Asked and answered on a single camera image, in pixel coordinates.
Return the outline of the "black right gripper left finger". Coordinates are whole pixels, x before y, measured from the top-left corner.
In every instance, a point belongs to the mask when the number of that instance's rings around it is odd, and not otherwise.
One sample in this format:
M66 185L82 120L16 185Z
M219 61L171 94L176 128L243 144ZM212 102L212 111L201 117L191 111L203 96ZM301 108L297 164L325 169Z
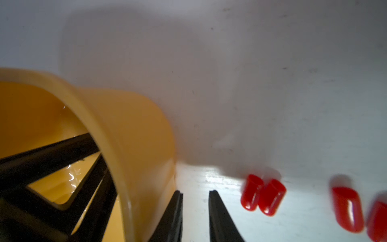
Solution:
M183 193L176 190L148 242L180 242L183 229Z

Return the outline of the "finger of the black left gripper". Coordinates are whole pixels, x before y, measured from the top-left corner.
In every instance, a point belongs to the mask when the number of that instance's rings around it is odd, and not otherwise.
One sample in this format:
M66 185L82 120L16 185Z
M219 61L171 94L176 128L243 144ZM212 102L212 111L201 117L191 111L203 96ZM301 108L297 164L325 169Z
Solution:
M8 242L100 242L117 192L102 155L67 202L56 204L29 185L92 154L90 134L1 159L1 229Z

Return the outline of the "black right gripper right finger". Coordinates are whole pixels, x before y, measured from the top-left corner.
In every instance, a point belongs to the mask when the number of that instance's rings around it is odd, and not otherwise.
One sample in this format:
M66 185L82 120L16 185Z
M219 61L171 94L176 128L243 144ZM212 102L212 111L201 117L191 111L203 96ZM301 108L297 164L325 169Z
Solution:
M211 242L244 242L216 190L209 192L209 227Z

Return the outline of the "red sleeve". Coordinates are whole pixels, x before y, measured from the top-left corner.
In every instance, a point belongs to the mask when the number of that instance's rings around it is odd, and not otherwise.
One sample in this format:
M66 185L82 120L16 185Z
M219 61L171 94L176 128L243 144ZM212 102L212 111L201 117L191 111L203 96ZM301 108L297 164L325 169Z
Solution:
M364 216L359 194L349 187L333 187L331 193L338 225L351 233L362 232Z
M286 193L286 187L279 180L271 179L260 194L259 209L266 216L274 216Z
M367 221L367 235L373 242L387 241L387 205L375 201Z
M254 174L248 175L240 199L240 203L245 210L256 210L263 187L264 181L260 177Z

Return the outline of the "yellow plastic storage tray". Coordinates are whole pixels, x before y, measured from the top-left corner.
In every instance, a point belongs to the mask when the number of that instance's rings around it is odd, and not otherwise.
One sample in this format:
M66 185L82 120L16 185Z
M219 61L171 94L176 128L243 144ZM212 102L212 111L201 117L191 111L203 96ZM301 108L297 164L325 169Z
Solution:
M146 242L176 189L175 144L162 110L140 94L75 87L48 72L1 68L1 82L43 89L86 127L107 162L128 242Z

